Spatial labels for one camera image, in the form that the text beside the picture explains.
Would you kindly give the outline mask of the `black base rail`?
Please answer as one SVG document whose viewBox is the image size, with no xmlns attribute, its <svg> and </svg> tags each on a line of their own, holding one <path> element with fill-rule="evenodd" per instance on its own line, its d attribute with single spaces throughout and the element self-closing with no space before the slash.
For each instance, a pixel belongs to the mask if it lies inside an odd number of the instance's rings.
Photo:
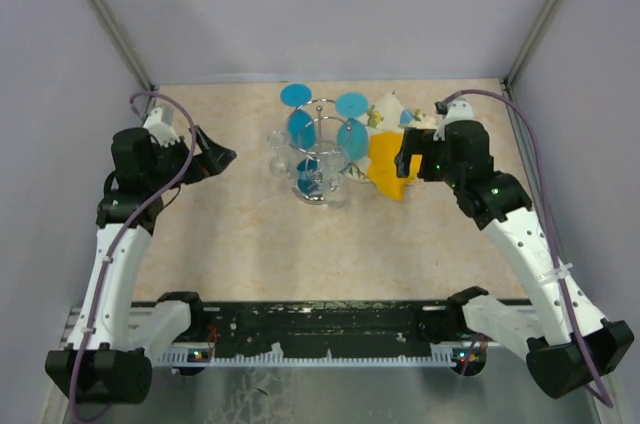
<svg viewBox="0 0 640 424">
<path fill-rule="evenodd" d="M 475 334 L 443 300 L 208 302 L 159 367 L 436 367 L 463 364 Z"/>
</svg>

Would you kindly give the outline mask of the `blue wine glass left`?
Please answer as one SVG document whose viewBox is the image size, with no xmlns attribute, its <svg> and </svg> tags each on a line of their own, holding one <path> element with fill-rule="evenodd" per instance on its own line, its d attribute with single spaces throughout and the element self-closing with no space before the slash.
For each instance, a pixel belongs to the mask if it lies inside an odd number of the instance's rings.
<svg viewBox="0 0 640 424">
<path fill-rule="evenodd" d="M 286 130 L 292 146 L 309 150 L 316 144 L 313 119 L 303 107 L 311 101 L 311 89 L 299 83 L 289 84 L 280 93 L 281 102 L 293 111 L 288 117 Z"/>
</svg>

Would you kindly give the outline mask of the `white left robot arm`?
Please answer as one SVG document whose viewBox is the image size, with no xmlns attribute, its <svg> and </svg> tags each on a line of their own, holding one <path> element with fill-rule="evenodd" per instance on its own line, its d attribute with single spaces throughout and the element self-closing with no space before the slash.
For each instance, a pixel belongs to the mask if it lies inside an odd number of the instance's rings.
<svg viewBox="0 0 640 424">
<path fill-rule="evenodd" d="M 140 264 L 165 208 L 163 194 L 217 176 L 237 157 L 199 126 L 191 133 L 191 144 L 168 125 L 113 137 L 114 169 L 97 207 L 96 254 L 81 312 L 65 347 L 45 361 L 47 375 L 73 404 L 143 402 L 152 367 L 165 351 L 207 331 L 203 302 L 193 291 L 163 294 L 140 325 L 129 324 Z"/>
</svg>

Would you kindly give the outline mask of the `white patterned cloth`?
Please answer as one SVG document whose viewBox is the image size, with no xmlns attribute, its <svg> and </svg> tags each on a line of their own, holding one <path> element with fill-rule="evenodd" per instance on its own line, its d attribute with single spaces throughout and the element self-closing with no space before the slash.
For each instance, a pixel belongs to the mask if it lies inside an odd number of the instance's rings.
<svg viewBox="0 0 640 424">
<path fill-rule="evenodd" d="M 416 108 L 408 108 L 401 103 L 394 91 L 387 92 L 382 97 L 369 104 L 365 115 L 358 120 L 366 126 L 369 140 L 373 135 L 383 132 L 402 134 L 406 127 L 429 129 L 437 126 L 436 118 L 427 112 Z M 358 183 L 369 181 L 366 172 L 370 165 L 367 155 L 355 162 L 351 162 L 343 170 L 343 174 Z"/>
</svg>

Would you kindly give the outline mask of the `blue wine glass right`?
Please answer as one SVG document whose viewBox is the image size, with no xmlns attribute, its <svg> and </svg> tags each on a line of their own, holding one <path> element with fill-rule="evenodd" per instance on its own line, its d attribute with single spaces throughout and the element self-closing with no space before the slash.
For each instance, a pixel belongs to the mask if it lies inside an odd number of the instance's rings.
<svg viewBox="0 0 640 424">
<path fill-rule="evenodd" d="M 364 158 L 368 152 L 369 135 L 358 118 L 369 108 L 367 98 L 359 92 L 348 92 L 338 97 L 336 112 L 345 119 L 337 133 L 337 144 L 351 162 Z"/>
</svg>

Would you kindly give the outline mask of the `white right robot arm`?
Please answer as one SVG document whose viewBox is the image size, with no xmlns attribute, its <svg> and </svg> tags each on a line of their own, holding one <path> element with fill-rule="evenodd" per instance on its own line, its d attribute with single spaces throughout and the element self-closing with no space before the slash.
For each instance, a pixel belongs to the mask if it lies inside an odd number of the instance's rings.
<svg viewBox="0 0 640 424">
<path fill-rule="evenodd" d="M 489 135 L 475 120 L 442 130 L 408 128 L 396 173 L 443 182 L 460 210 L 501 251 L 536 312 L 529 317 L 472 287 L 447 301 L 448 331 L 461 340 L 482 334 L 520 357 L 538 387 L 558 399 L 616 369 L 634 341 L 623 321 L 609 320 L 553 255 L 532 201 L 517 178 L 497 171 Z"/>
</svg>

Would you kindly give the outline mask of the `chrome wine glass rack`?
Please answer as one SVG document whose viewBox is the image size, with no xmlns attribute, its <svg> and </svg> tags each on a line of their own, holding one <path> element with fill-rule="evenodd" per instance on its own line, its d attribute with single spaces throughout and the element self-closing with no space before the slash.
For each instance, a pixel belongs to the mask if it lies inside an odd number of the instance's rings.
<svg viewBox="0 0 640 424">
<path fill-rule="evenodd" d="M 321 174 L 318 170 L 320 157 L 334 150 L 343 151 L 346 154 L 337 144 L 337 133 L 345 119 L 337 114 L 335 103 L 334 100 L 326 98 L 313 99 L 303 107 L 313 119 L 316 144 L 309 150 L 291 145 L 300 159 L 297 175 L 293 180 L 280 178 L 284 186 L 291 190 L 297 199 L 308 205 L 328 207 L 320 191 Z M 286 123 L 282 129 L 277 130 L 287 131 Z"/>
</svg>

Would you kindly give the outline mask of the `blue wine glass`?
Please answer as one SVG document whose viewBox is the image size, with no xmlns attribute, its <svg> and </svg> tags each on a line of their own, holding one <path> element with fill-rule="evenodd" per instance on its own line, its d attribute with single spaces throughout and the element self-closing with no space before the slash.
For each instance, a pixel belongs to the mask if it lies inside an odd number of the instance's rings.
<svg viewBox="0 0 640 424">
<path fill-rule="evenodd" d="M 299 83 L 289 84 L 280 93 L 281 102 L 293 111 L 288 117 L 286 130 L 292 146 L 309 150 L 316 144 L 313 119 L 303 107 L 311 101 L 311 89 Z"/>
<path fill-rule="evenodd" d="M 368 152 L 369 135 L 358 118 L 369 108 L 367 98 L 359 92 L 348 92 L 338 97 L 336 112 L 345 119 L 337 133 L 337 144 L 351 162 L 364 158 Z"/>
</svg>

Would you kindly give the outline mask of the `yellow cloth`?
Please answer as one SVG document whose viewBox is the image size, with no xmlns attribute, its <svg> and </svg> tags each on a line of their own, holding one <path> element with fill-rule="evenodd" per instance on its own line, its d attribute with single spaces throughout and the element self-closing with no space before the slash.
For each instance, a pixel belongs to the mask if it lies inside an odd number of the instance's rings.
<svg viewBox="0 0 640 424">
<path fill-rule="evenodd" d="M 405 188 L 417 180 L 422 157 L 413 157 L 408 178 L 396 176 L 394 159 L 402 144 L 403 135 L 394 132 L 383 132 L 373 135 L 369 140 L 368 157 L 370 165 L 367 177 L 375 184 L 377 190 L 387 198 L 403 201 Z"/>
</svg>

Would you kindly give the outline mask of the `clear wine glass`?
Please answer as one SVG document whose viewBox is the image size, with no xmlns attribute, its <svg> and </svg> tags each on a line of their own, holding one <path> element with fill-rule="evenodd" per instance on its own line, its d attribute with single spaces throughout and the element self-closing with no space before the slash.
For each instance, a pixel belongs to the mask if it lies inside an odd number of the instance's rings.
<svg viewBox="0 0 640 424">
<path fill-rule="evenodd" d="M 278 178 L 293 180 L 297 175 L 300 159 L 291 147 L 289 133 L 274 130 L 268 135 L 267 143 L 274 153 L 269 163 L 270 173 Z"/>
<path fill-rule="evenodd" d="M 339 150 L 322 155 L 319 159 L 320 191 L 329 208 L 344 207 L 349 200 L 349 182 L 342 174 L 348 164 L 348 156 Z"/>
</svg>

